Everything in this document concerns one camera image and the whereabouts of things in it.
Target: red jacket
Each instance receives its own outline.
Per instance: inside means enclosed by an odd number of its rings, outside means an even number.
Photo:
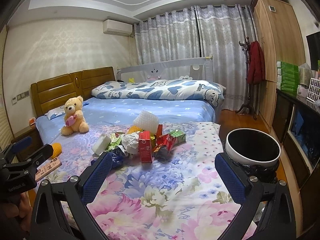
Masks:
[[[248,84],[259,84],[266,79],[266,69],[264,66],[264,57],[260,44],[257,41],[250,46],[250,64],[247,77]]]

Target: trash can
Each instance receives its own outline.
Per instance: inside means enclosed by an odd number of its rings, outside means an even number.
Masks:
[[[225,152],[248,176],[256,176],[262,182],[277,182],[281,148],[267,133],[249,128],[233,130],[227,135]]]

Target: yellow foam fruit net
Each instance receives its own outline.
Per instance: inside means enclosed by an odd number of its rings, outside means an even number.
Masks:
[[[127,132],[127,134],[131,134],[131,133],[134,133],[134,132],[141,132],[141,131],[143,131],[141,128],[133,125],[132,127],[130,127],[130,129]]]
[[[59,156],[60,153],[62,153],[62,147],[60,143],[53,143],[51,146],[53,148],[53,154],[51,158],[54,159],[55,157]]]

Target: metal bolt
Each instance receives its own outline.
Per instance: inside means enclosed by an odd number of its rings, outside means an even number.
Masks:
[[[251,182],[257,182],[258,181],[258,178],[256,176],[250,176],[250,181]]]
[[[47,179],[44,179],[44,180],[41,182],[41,185],[42,185],[42,186],[46,186],[48,183],[49,183],[49,181],[48,181]]]
[[[279,180],[279,184],[281,185],[281,186],[285,186],[285,185],[287,185],[287,183],[284,181],[284,180]]]
[[[70,178],[70,181],[71,181],[72,183],[77,182],[77,181],[78,181],[78,176],[72,176],[72,177]]]

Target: pillow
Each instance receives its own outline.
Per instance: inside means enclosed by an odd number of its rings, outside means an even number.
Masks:
[[[83,106],[86,106],[88,104],[89,103],[86,101],[83,102]],[[65,112],[64,112],[64,105],[63,105],[63,106],[59,106],[59,107],[56,107],[56,108],[50,110],[49,112],[47,112],[44,115],[46,115],[49,120],[52,120],[52,119],[59,117],[59,116],[62,116],[64,114],[65,114]]]

